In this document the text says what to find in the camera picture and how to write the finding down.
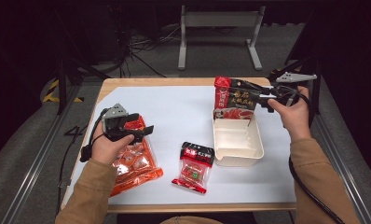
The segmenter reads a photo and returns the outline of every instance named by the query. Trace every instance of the person's right hand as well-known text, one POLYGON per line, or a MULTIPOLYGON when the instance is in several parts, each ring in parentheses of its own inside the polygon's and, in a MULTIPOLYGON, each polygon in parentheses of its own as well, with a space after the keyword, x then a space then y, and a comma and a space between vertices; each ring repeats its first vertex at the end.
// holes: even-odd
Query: person's right hand
POLYGON ((103 122, 99 121, 96 131, 93 134, 93 139, 92 158, 98 162, 110 165, 116 160, 119 150, 132 142, 134 136, 130 134, 116 142, 112 142, 103 135, 103 122))
MULTIPOLYGON (((309 99, 307 88, 298 87, 298 91, 309 99)), ((292 142, 300 138, 311 137, 309 108, 302 98, 299 98, 298 102, 292 106, 282 105, 274 99, 269 99, 268 104, 281 115, 283 126, 290 134, 292 142)))

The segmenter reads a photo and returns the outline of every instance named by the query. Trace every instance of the gray carpet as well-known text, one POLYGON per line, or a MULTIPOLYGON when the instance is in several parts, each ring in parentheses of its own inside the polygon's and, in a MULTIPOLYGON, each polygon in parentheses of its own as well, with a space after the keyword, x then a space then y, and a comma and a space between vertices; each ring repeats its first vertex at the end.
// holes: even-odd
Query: gray carpet
MULTIPOLYGON (((284 67, 283 62, 302 27, 302 24, 290 24, 261 28, 256 49, 263 66, 262 71, 255 71, 253 68, 244 42, 248 31, 244 29, 235 29, 226 35, 212 29, 189 32, 185 71, 177 70, 179 41, 176 39, 149 51, 142 50, 136 53, 137 50, 135 50, 134 52, 157 72, 167 77, 215 77, 217 75, 267 77, 273 69, 284 67)), ((122 67, 127 77, 159 77, 135 57, 127 58, 127 64, 128 67, 126 64, 122 67)), ((102 69, 110 65, 102 63, 96 68, 102 69)), ((118 69, 108 75, 119 77, 118 69)), ((47 93, 49 85, 50 83, 42 87, 42 98, 47 93)), ((102 81, 98 78, 85 77, 81 87, 76 89, 76 96, 83 97, 84 102, 68 105, 65 115, 61 117, 62 122, 57 134, 52 137, 53 144, 45 155, 44 166, 35 173, 36 179, 31 181, 33 187, 24 195, 24 202, 19 203, 17 209, 12 210, 17 211, 12 218, 10 215, 13 214, 6 216, 7 210, 17 196, 22 181, 28 175, 41 147, 49 140, 47 135, 51 131, 52 124, 59 117, 56 114, 59 104, 43 103, 43 106, 20 126, 4 146, 0 153, 0 223, 2 220, 11 220, 13 223, 53 223, 62 158, 70 146, 63 168, 63 179, 69 180, 85 132, 79 135, 72 145, 73 136, 65 134, 75 126, 83 128, 89 123, 89 116, 101 85, 102 81)), ((371 216, 371 171, 354 144, 335 101, 324 83, 321 89, 320 109, 321 118, 327 126, 341 159, 349 168, 363 203, 371 216)), ((321 134, 316 131, 314 124, 312 131, 316 138, 322 141, 321 134)), ((287 211, 254 212, 254 217, 257 223, 292 223, 287 211)), ((109 214, 105 223, 117 223, 116 219, 116 215, 109 214)))

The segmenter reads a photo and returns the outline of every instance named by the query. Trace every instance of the cardboard tray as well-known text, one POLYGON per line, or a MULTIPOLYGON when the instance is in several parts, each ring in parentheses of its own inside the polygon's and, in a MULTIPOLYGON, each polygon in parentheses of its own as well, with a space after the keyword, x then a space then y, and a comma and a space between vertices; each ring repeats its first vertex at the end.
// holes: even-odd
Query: cardboard tray
POLYGON ((253 166, 264 156, 255 114, 252 119, 215 119, 213 137, 217 165, 253 166))

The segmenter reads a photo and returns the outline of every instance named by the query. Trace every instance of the red package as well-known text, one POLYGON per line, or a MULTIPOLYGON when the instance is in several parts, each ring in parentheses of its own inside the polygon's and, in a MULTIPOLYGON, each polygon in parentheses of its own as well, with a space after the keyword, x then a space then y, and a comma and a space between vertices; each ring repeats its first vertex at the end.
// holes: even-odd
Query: red package
MULTIPOLYGON (((143 128, 145 124, 142 116, 125 124, 127 130, 142 130, 143 128)), ((146 137, 141 143, 121 149, 113 166, 117 168, 117 178, 110 196, 118 195, 127 189, 135 188, 163 175, 162 169, 157 167, 156 159, 146 137)))
POLYGON ((184 142, 180 152, 180 174, 172 183, 206 193, 213 161, 214 149, 184 142))
POLYGON ((216 77, 214 86, 213 117, 215 119, 250 119, 252 117, 259 100, 261 86, 231 77, 216 77))

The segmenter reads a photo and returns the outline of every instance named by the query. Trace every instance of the cord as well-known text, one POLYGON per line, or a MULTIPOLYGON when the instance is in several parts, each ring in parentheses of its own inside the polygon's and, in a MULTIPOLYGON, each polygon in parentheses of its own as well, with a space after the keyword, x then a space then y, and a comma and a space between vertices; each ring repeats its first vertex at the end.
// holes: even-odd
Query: cord
MULTIPOLYGON (((118 67, 120 66, 120 63, 116 63, 114 64, 113 66, 110 66, 108 68, 104 68, 102 70, 98 70, 99 72, 101 73, 104 73, 104 74, 108 74, 110 72, 113 72, 114 70, 116 70, 118 67)), ((82 75, 84 76, 94 76, 92 73, 90 73, 89 71, 83 71, 83 70, 78 70, 82 75)))
POLYGON ((160 37, 160 38, 159 38, 159 43, 156 44, 156 45, 155 45, 153 48, 151 48, 151 49, 149 49, 149 47, 152 46, 153 44, 151 43, 152 41, 151 41, 150 39, 144 39, 144 40, 138 41, 138 42, 136 42, 136 43, 131 43, 131 44, 130 44, 130 47, 133 48, 133 49, 138 49, 138 50, 139 50, 138 52, 140 52, 141 50, 152 50, 152 49, 156 48, 157 46, 159 46, 160 44, 168 43, 169 41, 171 41, 171 40, 173 40, 173 39, 175 39, 175 40, 180 40, 180 39, 178 39, 178 38, 172 37, 172 35, 173 35, 177 30, 179 30, 179 29, 180 29, 180 26, 177 26, 174 30, 172 30, 170 33, 168 33, 165 37, 160 37), (141 47, 141 48, 135 48, 135 47, 134 47, 135 45, 140 45, 140 44, 145 45, 145 44, 147 44, 147 43, 149 44, 147 47, 145 47, 145 46, 143 46, 143 47, 141 47))
POLYGON ((290 219, 291 219, 291 223, 294 224, 294 218, 293 218, 293 213, 291 213, 291 211, 288 211, 288 215, 290 216, 290 219))
POLYGON ((62 175, 63 175, 63 166, 64 166, 64 162, 66 160, 66 157, 67 157, 67 153, 69 152, 69 149, 70 147, 72 146, 72 144, 76 141, 77 137, 83 133, 84 130, 87 129, 87 126, 85 126, 84 128, 80 129, 78 126, 76 126, 76 133, 75 133, 75 136, 73 137, 73 140, 72 142, 69 144, 69 146, 67 147, 64 155, 63 155, 63 158, 62 158, 62 164, 61 164, 61 170, 60 170, 60 176, 59 176, 59 180, 58 180, 58 201, 57 201, 57 211, 56 211, 56 216, 59 214, 60 212, 60 203, 61 203, 61 196, 62 196, 62 191, 61 191, 61 183, 62 183, 62 175))
POLYGON ((308 99, 308 97, 306 97, 302 93, 299 93, 299 91, 296 90, 296 89, 293 89, 293 88, 288 87, 288 86, 278 86, 277 88, 275 88, 273 90, 275 92, 273 92, 272 94, 274 94, 276 96, 280 96, 280 97, 283 97, 283 96, 288 95, 288 94, 296 95, 296 96, 298 96, 299 98, 301 98, 302 100, 304 100, 307 103, 309 109, 312 108, 312 104, 311 104, 310 100, 308 99))
POLYGON ((109 108, 105 108, 102 110, 101 114, 99 115, 99 117, 96 119, 95 123, 93 124, 93 128, 92 128, 92 132, 90 133, 90 137, 89 137, 89 145, 92 146, 94 140, 93 140, 93 134, 95 133, 96 131, 96 128, 98 127, 98 124, 99 122, 101 121, 103 115, 109 110, 109 108))
POLYGON ((322 201, 320 201, 310 190, 305 186, 305 184, 301 181, 299 176, 296 174, 294 169, 293 162, 291 161, 291 157, 288 160, 288 166, 290 168, 291 175, 293 176, 296 183, 308 194, 308 196, 320 207, 322 210, 332 218, 338 224, 344 224, 342 219, 337 216, 329 207, 327 207, 322 201))
POLYGON ((102 136, 104 136, 104 133, 99 134, 95 139, 93 139, 92 145, 95 143, 96 140, 98 140, 102 136))
POLYGON ((131 71, 130 71, 130 67, 128 66, 127 59, 125 59, 124 62, 127 65, 127 70, 128 70, 129 77, 131 77, 131 71))
POLYGON ((131 53, 132 56, 134 56, 135 58, 139 59, 142 63, 144 63, 147 67, 149 67, 151 70, 153 70, 153 72, 155 72, 157 75, 159 76, 162 76, 162 77, 165 77, 164 75, 162 75, 161 73, 157 72, 154 68, 152 68, 150 65, 148 65, 148 63, 146 63, 145 61, 143 61, 141 58, 139 58, 136 54, 134 53, 131 53))

